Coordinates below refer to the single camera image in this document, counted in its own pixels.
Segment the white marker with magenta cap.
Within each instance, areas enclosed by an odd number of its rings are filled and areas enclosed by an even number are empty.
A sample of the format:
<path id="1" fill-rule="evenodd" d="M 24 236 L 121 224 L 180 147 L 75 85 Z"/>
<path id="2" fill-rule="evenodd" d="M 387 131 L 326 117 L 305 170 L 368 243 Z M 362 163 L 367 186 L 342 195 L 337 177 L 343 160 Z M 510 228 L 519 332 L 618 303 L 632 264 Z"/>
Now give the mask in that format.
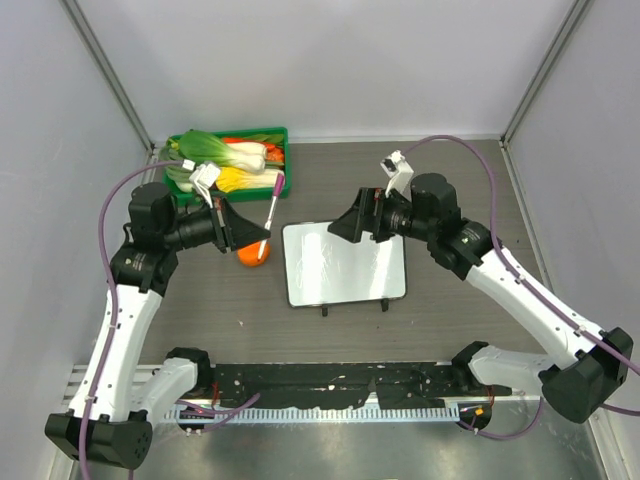
<path id="1" fill-rule="evenodd" d="M 277 202 L 278 199 L 281 195 L 281 192 L 284 188 L 285 185 L 285 181 L 286 181 L 286 177 L 284 173 L 279 173 L 278 176 L 276 177 L 276 181 L 272 190 L 272 195 L 271 195 L 271 203 L 270 203 L 270 209 L 269 209 L 269 213 L 267 216 L 267 220 L 265 222 L 265 229 L 266 230 L 271 230 L 271 226 L 273 223 L 273 219 L 275 216 L 275 211 L 276 211 L 276 206 L 277 206 Z M 264 257 L 264 251 L 266 249 L 266 245 L 267 245 L 267 241 L 266 240 L 262 240 L 260 242 L 259 245 L 259 249 L 258 249 L 258 257 L 257 259 L 259 261 L 261 261 Z"/>

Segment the small white whiteboard black frame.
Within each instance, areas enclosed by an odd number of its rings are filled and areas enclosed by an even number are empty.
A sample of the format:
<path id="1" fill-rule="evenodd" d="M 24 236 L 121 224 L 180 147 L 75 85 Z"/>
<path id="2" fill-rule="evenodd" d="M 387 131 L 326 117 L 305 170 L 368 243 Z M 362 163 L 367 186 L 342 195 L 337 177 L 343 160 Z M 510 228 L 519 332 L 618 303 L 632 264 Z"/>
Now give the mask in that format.
<path id="1" fill-rule="evenodd" d="M 404 239 L 377 243 L 367 234 L 350 243 L 328 231 L 329 223 L 304 222 L 281 230 L 287 300 L 293 308 L 377 302 L 382 311 L 407 294 Z"/>

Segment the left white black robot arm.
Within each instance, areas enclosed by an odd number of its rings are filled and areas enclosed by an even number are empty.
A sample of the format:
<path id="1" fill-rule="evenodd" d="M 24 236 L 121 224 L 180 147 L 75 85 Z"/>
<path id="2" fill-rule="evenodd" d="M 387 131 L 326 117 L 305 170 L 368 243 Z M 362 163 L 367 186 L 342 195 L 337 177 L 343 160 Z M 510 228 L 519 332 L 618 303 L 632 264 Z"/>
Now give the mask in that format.
<path id="1" fill-rule="evenodd" d="M 134 374 L 151 321 L 178 266 L 179 252 L 211 244 L 226 253 L 259 243 L 268 229 L 239 215 L 216 193 L 211 206 L 180 213 L 164 183 L 137 187 L 128 206 L 125 241 L 107 262 L 108 293 L 100 332 L 84 378 L 64 413 L 52 413 L 45 435 L 86 472 L 90 463 L 133 471 L 149 453 L 155 425 L 184 395 L 212 389 L 206 351 L 176 347 L 146 383 Z"/>

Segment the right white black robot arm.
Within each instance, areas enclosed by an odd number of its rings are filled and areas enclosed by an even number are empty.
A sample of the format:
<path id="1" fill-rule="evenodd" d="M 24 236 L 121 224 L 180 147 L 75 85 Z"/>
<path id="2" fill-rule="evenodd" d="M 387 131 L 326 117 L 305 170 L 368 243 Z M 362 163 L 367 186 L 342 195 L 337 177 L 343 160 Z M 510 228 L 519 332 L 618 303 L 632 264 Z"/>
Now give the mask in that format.
<path id="1" fill-rule="evenodd" d="M 462 216 L 457 192 L 437 173 L 420 174 L 410 195 L 361 188 L 328 230 L 351 243 L 363 233 L 422 241 L 442 268 L 483 292 L 543 348 L 541 355 L 476 341 L 453 360 L 451 380 L 465 395 L 499 385 L 542 397 L 559 415 L 585 422 L 625 382 L 634 342 L 620 327 L 587 320 L 530 275 L 484 225 Z"/>

